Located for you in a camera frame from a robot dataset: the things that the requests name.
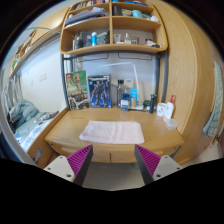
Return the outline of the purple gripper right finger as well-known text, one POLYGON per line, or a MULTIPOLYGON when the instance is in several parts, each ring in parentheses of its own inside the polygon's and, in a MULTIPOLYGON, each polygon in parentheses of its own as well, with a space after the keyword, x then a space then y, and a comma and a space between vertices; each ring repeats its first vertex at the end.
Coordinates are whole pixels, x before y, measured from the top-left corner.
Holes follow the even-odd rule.
POLYGON ((150 184, 182 169, 170 156, 159 156, 140 145, 135 146, 134 155, 145 184, 150 184))

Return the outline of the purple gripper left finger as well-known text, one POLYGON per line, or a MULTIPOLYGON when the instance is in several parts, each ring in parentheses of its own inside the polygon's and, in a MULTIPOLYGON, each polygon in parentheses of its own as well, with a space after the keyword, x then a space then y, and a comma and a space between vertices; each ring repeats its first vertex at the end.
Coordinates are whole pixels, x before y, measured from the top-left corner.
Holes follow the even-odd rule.
POLYGON ((93 156, 93 146, 84 147, 69 156, 58 156, 44 168, 56 176, 82 186, 93 156))

